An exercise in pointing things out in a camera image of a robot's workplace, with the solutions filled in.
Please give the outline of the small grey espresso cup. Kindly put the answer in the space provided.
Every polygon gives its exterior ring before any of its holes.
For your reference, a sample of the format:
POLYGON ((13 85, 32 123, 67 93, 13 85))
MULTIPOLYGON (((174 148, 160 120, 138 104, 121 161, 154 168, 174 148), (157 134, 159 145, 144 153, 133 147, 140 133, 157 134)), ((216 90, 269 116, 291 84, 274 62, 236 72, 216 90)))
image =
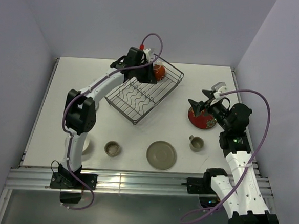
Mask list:
POLYGON ((204 147, 204 140, 201 137, 191 135, 189 137, 189 147, 194 152, 200 152, 204 147))

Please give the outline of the orange black patterned cup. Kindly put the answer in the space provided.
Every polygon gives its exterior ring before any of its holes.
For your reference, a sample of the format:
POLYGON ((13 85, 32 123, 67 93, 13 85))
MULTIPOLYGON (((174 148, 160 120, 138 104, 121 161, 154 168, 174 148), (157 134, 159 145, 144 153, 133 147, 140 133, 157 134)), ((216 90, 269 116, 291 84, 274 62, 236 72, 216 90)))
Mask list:
POLYGON ((163 65, 156 64, 153 66, 153 69, 154 69, 154 75, 155 75, 156 81, 160 81, 165 78, 166 70, 163 65))

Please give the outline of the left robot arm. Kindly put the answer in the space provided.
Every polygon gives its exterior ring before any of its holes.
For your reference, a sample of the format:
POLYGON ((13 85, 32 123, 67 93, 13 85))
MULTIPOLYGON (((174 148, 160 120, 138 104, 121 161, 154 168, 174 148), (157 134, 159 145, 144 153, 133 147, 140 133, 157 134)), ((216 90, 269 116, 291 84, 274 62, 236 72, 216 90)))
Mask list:
POLYGON ((131 47, 128 54, 114 61, 106 73, 92 84, 67 94, 62 129, 68 134, 65 156, 58 167, 62 182, 68 188, 80 184, 82 151, 86 136, 96 123, 96 105, 114 88, 135 78, 140 83, 156 84, 153 50, 131 47))

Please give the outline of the light blue saucer plate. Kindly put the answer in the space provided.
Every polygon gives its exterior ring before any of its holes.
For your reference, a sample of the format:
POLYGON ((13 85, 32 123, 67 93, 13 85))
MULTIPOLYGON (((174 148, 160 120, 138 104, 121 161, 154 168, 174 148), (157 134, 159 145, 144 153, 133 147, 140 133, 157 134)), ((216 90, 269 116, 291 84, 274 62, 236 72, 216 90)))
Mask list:
POLYGON ((99 103, 97 103, 97 104, 96 104, 96 106, 95 106, 95 110, 96 110, 96 112, 97 112, 97 111, 98 111, 98 109, 99 109, 99 105, 100 105, 100 104, 99 104, 99 103))

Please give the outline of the small brown speckled cup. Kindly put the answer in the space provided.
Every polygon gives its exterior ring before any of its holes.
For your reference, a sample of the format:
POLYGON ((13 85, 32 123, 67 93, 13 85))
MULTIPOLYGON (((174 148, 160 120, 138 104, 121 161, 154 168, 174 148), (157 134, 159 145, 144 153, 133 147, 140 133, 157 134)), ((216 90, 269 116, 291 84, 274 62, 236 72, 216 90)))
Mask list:
POLYGON ((116 157, 121 152, 121 147, 116 141, 109 141, 104 146, 104 151, 109 157, 116 157))

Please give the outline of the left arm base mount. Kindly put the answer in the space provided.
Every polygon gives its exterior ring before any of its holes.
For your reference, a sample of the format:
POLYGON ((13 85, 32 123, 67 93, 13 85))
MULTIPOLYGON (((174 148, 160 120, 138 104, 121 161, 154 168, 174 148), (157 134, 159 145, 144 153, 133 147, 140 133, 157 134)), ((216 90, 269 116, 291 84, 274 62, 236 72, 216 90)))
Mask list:
MULTIPOLYGON (((80 179, 85 182, 92 190, 95 190, 98 175, 85 174, 80 175, 80 179)), ((85 190, 85 186, 75 178, 71 181, 63 178, 58 172, 52 174, 52 178, 49 185, 50 189, 60 190, 59 199, 64 204, 77 204, 82 198, 82 191, 85 190)))

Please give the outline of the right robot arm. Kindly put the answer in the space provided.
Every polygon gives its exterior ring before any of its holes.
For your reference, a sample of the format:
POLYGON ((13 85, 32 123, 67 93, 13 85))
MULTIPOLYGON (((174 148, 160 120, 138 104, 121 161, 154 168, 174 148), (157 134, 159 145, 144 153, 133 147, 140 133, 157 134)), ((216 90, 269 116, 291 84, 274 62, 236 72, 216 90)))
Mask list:
POLYGON ((208 193, 215 193, 220 199, 213 207, 204 208, 205 213, 195 220, 180 220, 181 224, 195 224, 209 217, 220 207, 228 216, 227 224, 279 224, 275 214, 267 207, 254 173, 252 161, 257 151, 251 151, 246 127, 252 110, 242 103, 225 107, 227 93, 223 90, 203 90, 207 101, 189 99, 195 116, 205 110, 212 115, 223 129, 219 144, 224 158, 231 169, 235 185, 231 185, 222 168, 208 168, 203 176, 202 187, 208 193))

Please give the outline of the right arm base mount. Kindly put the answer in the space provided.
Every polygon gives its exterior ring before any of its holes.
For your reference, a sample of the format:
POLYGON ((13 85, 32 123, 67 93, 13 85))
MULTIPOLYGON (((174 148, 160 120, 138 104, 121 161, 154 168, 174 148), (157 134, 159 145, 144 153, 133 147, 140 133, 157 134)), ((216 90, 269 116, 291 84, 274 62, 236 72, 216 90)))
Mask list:
POLYGON ((186 187, 187 194, 198 195, 199 202, 203 208, 214 207, 221 201, 213 189, 205 185, 202 177, 186 178, 186 181, 181 183, 181 185, 186 187))

